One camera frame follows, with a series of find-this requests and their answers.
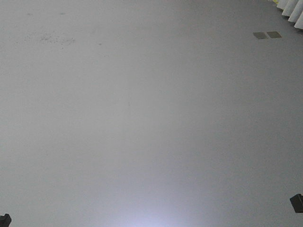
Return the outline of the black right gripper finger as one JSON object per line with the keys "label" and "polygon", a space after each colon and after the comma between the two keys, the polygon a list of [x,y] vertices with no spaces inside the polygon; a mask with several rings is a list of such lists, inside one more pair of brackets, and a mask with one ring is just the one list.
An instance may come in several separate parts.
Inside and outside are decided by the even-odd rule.
{"label": "black right gripper finger", "polygon": [[290,198],[291,205],[295,213],[303,213],[303,195],[296,194]]}

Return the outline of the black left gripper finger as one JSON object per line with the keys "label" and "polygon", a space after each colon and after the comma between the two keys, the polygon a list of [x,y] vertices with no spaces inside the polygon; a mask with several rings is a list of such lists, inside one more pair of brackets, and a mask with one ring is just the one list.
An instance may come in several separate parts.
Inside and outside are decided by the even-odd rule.
{"label": "black left gripper finger", "polygon": [[0,216],[0,227],[9,227],[10,223],[11,223],[11,217],[9,214]]}

